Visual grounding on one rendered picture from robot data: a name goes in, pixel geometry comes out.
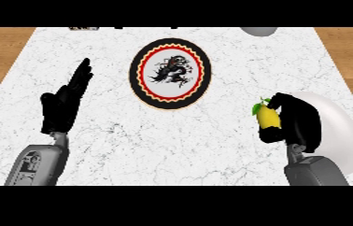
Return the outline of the grey round object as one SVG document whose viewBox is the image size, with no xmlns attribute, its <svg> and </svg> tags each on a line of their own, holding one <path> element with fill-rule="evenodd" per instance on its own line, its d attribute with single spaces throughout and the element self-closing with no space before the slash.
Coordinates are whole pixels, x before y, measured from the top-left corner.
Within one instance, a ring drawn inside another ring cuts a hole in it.
<svg viewBox="0 0 353 226">
<path fill-rule="evenodd" d="M 242 27 L 241 30 L 252 36 L 270 36 L 277 28 L 276 27 Z"/>
</svg>

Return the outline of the black red dragon plate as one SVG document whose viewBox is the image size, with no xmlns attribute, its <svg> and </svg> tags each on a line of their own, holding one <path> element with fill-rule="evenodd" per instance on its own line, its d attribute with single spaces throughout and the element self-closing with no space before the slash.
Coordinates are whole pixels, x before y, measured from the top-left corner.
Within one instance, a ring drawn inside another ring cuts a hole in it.
<svg viewBox="0 0 353 226">
<path fill-rule="evenodd" d="M 211 62 L 201 47 L 180 38 L 161 38 L 137 52 L 130 85 L 139 100 L 162 110 L 193 104 L 211 82 Z"/>
</svg>

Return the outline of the yellow lemon with green leaves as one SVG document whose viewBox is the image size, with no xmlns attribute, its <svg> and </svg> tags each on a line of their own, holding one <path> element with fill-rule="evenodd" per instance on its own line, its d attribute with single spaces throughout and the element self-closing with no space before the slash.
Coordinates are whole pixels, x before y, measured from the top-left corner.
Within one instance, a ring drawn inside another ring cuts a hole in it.
<svg viewBox="0 0 353 226">
<path fill-rule="evenodd" d="M 279 113 L 275 109 L 267 107 L 270 103 L 269 98 L 260 99 L 260 102 L 254 104 L 251 113 L 257 117 L 258 125 L 261 129 L 269 127 L 279 128 L 280 127 L 280 117 Z"/>
</svg>

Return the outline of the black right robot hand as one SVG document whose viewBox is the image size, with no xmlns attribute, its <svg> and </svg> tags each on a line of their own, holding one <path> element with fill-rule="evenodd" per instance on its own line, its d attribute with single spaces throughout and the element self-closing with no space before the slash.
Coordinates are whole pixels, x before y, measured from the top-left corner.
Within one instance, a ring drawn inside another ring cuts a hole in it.
<svg viewBox="0 0 353 226">
<path fill-rule="evenodd" d="M 322 142 L 322 121 L 317 109 L 291 94 L 277 92 L 270 99 L 269 108 L 280 108 L 280 126 L 260 128 L 260 141 L 306 146 L 304 153 L 313 153 Z"/>
</svg>

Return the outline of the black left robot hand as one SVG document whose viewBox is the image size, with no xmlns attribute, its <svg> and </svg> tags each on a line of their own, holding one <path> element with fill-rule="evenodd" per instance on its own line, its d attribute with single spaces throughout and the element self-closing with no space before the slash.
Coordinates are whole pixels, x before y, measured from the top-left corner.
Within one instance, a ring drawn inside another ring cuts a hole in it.
<svg viewBox="0 0 353 226">
<path fill-rule="evenodd" d="M 63 85 L 56 93 L 44 92 L 40 96 L 43 106 L 41 133 L 66 133 L 75 121 L 81 97 L 93 78 L 90 59 L 85 58 L 77 67 L 69 83 Z"/>
</svg>

